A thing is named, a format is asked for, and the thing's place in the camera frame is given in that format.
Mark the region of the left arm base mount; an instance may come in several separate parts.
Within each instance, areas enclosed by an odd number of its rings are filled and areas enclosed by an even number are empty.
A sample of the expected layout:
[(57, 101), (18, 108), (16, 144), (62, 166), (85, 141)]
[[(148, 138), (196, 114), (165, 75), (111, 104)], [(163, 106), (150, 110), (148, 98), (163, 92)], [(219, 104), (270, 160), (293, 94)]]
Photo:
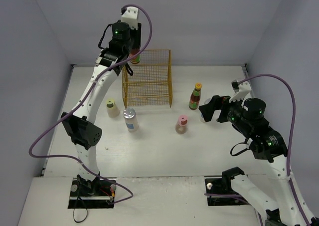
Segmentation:
[(68, 209), (112, 209), (116, 197), (115, 180), (110, 182), (97, 179), (90, 189), (73, 178)]

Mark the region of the yellow cap sauce bottle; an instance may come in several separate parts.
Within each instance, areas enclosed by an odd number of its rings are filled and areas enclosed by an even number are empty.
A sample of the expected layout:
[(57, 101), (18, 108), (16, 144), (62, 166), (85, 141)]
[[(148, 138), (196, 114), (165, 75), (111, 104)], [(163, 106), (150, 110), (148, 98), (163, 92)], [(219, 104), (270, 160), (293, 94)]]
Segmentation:
[(190, 100), (188, 104), (191, 110), (196, 110), (199, 107), (199, 103), (201, 99), (201, 89), (202, 89), (202, 84), (196, 83), (194, 90), (190, 96)]
[(140, 56), (136, 54), (140, 51), (139, 48), (136, 48), (136, 49), (132, 49), (130, 51), (130, 55), (129, 55), (129, 58), (131, 58), (130, 60), (130, 63), (132, 64), (138, 64), (140, 62)]

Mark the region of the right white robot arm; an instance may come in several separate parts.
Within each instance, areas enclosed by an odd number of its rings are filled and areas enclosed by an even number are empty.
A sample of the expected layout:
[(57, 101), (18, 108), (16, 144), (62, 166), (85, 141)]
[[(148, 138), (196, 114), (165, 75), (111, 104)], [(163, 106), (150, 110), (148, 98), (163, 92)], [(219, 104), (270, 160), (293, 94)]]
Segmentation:
[(319, 220), (303, 200), (288, 163), (285, 141), (264, 118), (265, 108), (265, 102), (258, 98), (231, 102), (229, 96), (218, 95), (199, 107), (206, 122), (219, 110), (217, 122), (230, 122), (244, 136), (247, 150), (261, 164), (275, 197), (260, 190), (239, 167), (222, 172), (220, 185), (224, 191), (242, 196), (267, 226), (317, 226)]

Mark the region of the silver lid white shaker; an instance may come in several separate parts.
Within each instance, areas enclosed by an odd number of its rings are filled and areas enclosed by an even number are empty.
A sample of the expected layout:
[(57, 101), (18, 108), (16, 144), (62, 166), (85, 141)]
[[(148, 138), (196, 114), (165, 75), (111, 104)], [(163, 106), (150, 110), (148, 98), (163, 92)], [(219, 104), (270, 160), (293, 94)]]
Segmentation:
[(123, 111), (123, 118), (125, 120), (125, 124), (127, 126), (127, 129), (129, 132), (134, 132), (136, 130), (138, 130), (138, 120), (137, 120), (137, 116), (136, 116), (136, 112), (133, 108), (126, 108)]

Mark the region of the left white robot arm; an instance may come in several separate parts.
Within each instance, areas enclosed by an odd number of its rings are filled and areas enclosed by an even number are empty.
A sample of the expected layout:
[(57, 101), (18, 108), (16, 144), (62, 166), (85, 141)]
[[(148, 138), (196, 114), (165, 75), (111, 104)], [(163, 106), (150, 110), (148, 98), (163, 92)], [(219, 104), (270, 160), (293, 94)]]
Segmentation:
[(141, 23), (135, 29), (120, 21), (110, 26), (112, 39), (108, 47), (101, 48), (91, 79), (80, 98), (79, 109), (62, 122), (82, 162), (77, 175), (78, 194), (85, 197), (98, 195), (101, 188), (96, 160), (96, 145), (102, 136), (101, 128), (95, 125), (98, 109), (123, 69), (116, 63), (126, 60), (131, 52), (139, 52), (141, 46)]

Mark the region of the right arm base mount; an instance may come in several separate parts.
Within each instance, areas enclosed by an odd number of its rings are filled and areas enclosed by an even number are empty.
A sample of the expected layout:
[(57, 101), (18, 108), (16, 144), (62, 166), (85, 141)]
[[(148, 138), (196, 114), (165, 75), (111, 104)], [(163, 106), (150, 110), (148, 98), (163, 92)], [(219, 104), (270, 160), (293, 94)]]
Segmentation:
[(248, 205), (248, 202), (233, 190), (227, 190), (223, 186), (220, 177), (205, 178), (207, 205), (209, 207), (219, 206), (242, 206)]

